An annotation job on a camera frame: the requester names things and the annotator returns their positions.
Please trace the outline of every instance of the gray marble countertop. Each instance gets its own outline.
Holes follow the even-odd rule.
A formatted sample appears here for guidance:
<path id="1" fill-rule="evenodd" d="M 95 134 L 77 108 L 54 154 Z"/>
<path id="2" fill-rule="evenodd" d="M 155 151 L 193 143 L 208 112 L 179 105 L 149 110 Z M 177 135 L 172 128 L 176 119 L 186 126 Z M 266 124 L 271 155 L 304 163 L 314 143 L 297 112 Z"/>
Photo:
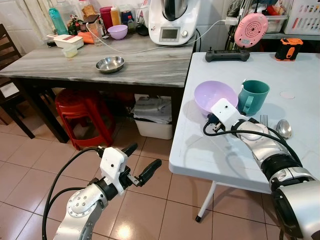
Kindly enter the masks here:
<path id="1" fill-rule="evenodd" d="M 160 47 L 148 36 L 127 35 L 125 39 L 104 40 L 123 52 L 138 52 Z M 169 46 L 140 53 L 121 53 L 103 46 L 85 44 L 73 58 L 66 58 L 62 48 L 42 45 L 0 71 L 0 77 L 102 82 L 183 88 L 193 53 L 194 43 Z M 124 67 L 105 74 L 96 63 L 108 56 L 121 56 Z"/>

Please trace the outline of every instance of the teal bottle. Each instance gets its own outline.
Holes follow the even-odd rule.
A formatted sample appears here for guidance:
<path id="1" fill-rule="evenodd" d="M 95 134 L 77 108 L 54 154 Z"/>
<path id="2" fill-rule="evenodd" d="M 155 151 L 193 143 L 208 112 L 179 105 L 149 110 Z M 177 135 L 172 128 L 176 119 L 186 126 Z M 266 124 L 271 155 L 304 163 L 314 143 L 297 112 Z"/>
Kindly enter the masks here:
<path id="1" fill-rule="evenodd" d="M 50 9 L 49 9 L 49 15 L 58 35 L 68 34 L 68 31 L 66 29 L 64 21 L 62 21 L 59 11 L 56 8 L 54 8 L 52 5 L 50 6 Z"/>

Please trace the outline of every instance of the green mug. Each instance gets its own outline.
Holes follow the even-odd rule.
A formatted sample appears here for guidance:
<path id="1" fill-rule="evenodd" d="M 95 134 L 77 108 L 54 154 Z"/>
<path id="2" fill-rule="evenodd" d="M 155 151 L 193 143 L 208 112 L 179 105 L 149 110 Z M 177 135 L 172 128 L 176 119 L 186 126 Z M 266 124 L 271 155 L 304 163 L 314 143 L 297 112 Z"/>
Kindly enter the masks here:
<path id="1" fill-rule="evenodd" d="M 248 116 L 256 114 L 264 104 L 270 87 L 257 80 L 246 80 L 238 96 L 238 110 Z"/>

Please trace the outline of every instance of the purple bowl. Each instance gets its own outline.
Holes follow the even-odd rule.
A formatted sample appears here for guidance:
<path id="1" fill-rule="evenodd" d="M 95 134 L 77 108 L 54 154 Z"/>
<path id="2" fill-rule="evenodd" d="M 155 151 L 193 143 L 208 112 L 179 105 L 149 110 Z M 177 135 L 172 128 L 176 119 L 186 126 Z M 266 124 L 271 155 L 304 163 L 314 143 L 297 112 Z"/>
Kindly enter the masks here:
<path id="1" fill-rule="evenodd" d="M 205 116 L 211 113 L 211 107 L 222 98 L 227 99 L 234 107 L 238 104 L 235 91 L 220 81 L 205 81 L 194 90 L 194 100 Z"/>
<path id="2" fill-rule="evenodd" d="M 115 25 L 108 28 L 108 32 L 110 33 L 111 37 L 120 40 L 123 39 L 128 33 L 128 26 L 127 25 Z"/>

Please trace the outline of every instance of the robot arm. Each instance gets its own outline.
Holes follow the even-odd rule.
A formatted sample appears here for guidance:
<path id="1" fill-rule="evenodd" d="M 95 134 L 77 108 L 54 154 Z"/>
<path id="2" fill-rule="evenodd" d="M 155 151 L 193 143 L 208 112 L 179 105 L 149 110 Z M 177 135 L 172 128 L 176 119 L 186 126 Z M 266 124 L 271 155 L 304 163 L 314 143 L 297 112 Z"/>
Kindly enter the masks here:
<path id="1" fill-rule="evenodd" d="M 91 240 L 94 226 L 108 201 L 123 194 L 124 189 L 132 184 L 143 186 L 153 176 L 162 164 L 160 159 L 150 163 L 138 177 L 131 176 L 126 164 L 136 148 L 137 144 L 122 151 L 113 147 L 99 148 L 102 179 L 93 179 L 89 186 L 72 195 L 54 240 Z"/>
<path id="2" fill-rule="evenodd" d="M 226 131 L 269 134 L 263 124 L 241 115 L 225 98 L 211 112 Z M 252 151 L 269 181 L 273 206 L 282 230 L 293 238 L 320 240 L 320 181 L 303 168 L 279 142 L 253 133 L 234 133 Z"/>

